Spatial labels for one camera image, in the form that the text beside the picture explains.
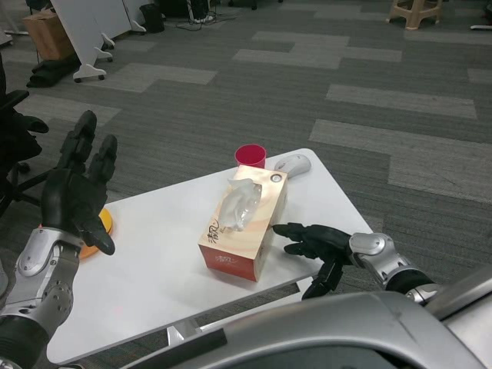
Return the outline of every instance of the white computer mouse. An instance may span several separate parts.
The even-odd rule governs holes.
[[[306,155],[294,154],[281,159],[276,165],[276,171],[287,173],[287,178],[295,177],[311,169],[311,162]]]

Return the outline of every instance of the red plastic cup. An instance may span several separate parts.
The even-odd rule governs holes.
[[[264,168],[267,159],[267,150],[260,145],[249,144],[241,146],[234,154],[238,165]]]

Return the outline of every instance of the gray carpet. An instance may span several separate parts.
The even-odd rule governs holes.
[[[105,81],[66,78],[31,90],[19,110],[51,128],[38,136],[44,151],[30,161],[33,173],[55,164],[86,108],[99,116],[97,145],[107,133],[118,137],[111,201],[229,168],[244,143],[269,155],[311,148],[371,227],[390,234],[436,281],[490,263],[492,32],[468,29],[482,22],[483,2],[446,2],[439,25],[424,21],[406,32],[401,20],[384,22],[389,1],[285,1],[260,0],[256,12],[236,2],[244,6],[229,13],[236,19],[199,32],[169,25],[161,34],[130,35],[117,42],[113,63],[98,64]],[[25,15],[19,2],[8,1],[17,19]],[[16,38],[2,55],[8,90],[24,88],[33,44]],[[39,221],[28,204],[12,205],[0,220],[10,275]],[[339,292],[373,288],[365,271],[347,268]],[[117,367],[165,345],[161,331],[81,362]]]

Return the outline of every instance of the caster wheel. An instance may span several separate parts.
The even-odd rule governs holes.
[[[31,170],[31,167],[29,167],[28,163],[19,163],[17,168],[18,172],[24,175]]]

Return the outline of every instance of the tissue box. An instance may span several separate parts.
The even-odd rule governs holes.
[[[240,165],[234,179],[251,178],[261,185],[261,199],[243,231],[233,231],[218,223],[224,193],[198,245],[207,267],[257,281],[271,244],[271,224],[277,224],[287,196],[287,175],[279,171]]]

